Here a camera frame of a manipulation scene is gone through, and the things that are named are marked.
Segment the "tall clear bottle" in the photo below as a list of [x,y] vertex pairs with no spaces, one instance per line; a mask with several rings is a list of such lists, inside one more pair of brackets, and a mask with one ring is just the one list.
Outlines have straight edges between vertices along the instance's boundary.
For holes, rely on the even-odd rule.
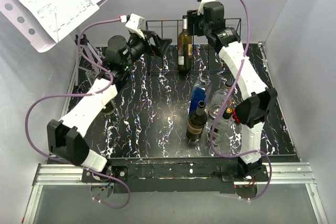
[[110,77],[105,77],[103,72],[96,76],[92,70],[88,70],[85,75],[90,84],[87,93],[92,94],[85,97],[86,101],[92,108],[97,109],[98,113],[111,114],[115,110],[112,100],[118,94],[116,85],[111,84]]

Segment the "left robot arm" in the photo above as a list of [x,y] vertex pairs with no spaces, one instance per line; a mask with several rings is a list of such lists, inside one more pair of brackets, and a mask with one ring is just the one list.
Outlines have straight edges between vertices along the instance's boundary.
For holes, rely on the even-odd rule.
[[60,120],[47,125],[49,151],[76,166],[93,170],[100,182],[111,178],[112,170],[107,159],[91,150],[84,137],[97,115],[109,105],[130,77],[132,65],[143,55],[163,57],[172,43],[171,38],[161,38],[156,32],[145,30],[144,36],[131,33],[129,39],[115,35],[108,40],[104,71],[77,105]]

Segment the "clear square bottle orange label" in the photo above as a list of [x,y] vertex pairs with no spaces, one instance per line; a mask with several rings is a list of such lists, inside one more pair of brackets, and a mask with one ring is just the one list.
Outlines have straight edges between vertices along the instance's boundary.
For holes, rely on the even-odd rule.
[[232,118],[233,109],[227,107],[223,112],[223,115],[219,118],[216,127],[214,129],[212,142],[214,146],[218,146],[219,143],[224,139],[225,134],[229,132],[233,124]]

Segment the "blue square glass bottle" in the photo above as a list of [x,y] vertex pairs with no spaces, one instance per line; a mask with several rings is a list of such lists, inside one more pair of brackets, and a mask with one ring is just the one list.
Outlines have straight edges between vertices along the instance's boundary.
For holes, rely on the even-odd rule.
[[206,74],[199,76],[192,88],[191,103],[189,113],[197,108],[200,101],[208,102],[208,98],[212,89],[212,81]]

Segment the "dark green wine bottle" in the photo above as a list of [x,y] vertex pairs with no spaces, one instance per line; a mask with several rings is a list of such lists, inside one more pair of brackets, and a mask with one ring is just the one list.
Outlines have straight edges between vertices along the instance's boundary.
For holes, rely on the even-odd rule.
[[191,111],[188,116],[186,137],[191,141],[196,141],[202,136],[208,119],[205,106],[205,101],[199,101],[196,109]]
[[178,71],[188,73],[192,69],[193,45],[192,36],[188,32],[187,16],[182,17],[183,28],[178,36]]

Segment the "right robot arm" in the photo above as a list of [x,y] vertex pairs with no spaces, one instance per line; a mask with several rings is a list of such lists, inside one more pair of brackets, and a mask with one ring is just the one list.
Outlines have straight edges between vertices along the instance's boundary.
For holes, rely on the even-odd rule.
[[269,88],[245,56],[248,48],[234,28],[227,27],[224,5],[216,0],[201,1],[197,10],[187,11],[188,29],[192,35],[204,36],[221,60],[235,76],[243,99],[233,111],[241,124],[242,145],[237,161],[237,174],[251,180],[262,169],[261,133],[269,111],[274,107],[277,91]]

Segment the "clear round bottle cork stopper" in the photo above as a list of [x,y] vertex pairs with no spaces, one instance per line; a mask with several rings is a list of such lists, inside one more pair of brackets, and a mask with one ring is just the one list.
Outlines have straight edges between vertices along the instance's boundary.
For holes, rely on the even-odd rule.
[[212,97],[212,100],[211,100],[211,103],[208,109],[209,116],[212,119],[215,119],[217,117],[218,112],[220,108],[222,107],[224,100],[226,99],[229,91],[232,88],[232,85],[233,85],[233,81],[226,80],[225,85],[213,94],[213,97]]

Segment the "black wire wine rack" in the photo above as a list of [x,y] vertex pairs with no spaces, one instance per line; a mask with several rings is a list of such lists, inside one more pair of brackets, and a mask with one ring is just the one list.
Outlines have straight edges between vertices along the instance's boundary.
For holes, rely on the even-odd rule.
[[[182,31],[181,19],[152,19],[145,23],[147,30],[155,30],[161,36],[164,30],[169,30],[169,36],[173,42],[168,47],[167,53],[162,58],[147,56],[146,67],[147,74],[178,74],[177,66],[177,43],[179,41],[179,33]],[[224,64],[220,62],[216,56],[215,50],[206,44],[204,39],[198,39],[192,36],[192,68],[190,74],[206,73],[212,74],[224,71]]]

